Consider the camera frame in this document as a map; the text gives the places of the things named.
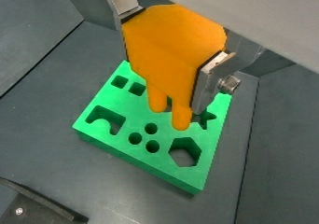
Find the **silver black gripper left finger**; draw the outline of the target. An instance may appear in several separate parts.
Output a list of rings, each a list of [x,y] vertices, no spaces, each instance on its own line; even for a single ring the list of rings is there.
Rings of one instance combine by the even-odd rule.
[[[121,43],[124,43],[121,25],[143,12],[139,0],[105,0],[107,27],[120,33]]]

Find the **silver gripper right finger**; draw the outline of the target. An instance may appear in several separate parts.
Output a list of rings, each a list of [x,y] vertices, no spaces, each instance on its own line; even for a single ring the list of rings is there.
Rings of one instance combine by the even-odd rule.
[[[233,31],[227,32],[225,49],[204,62],[197,69],[191,96],[191,109],[200,114],[217,93],[233,94],[240,84],[235,72],[253,64],[264,53],[264,47]]]

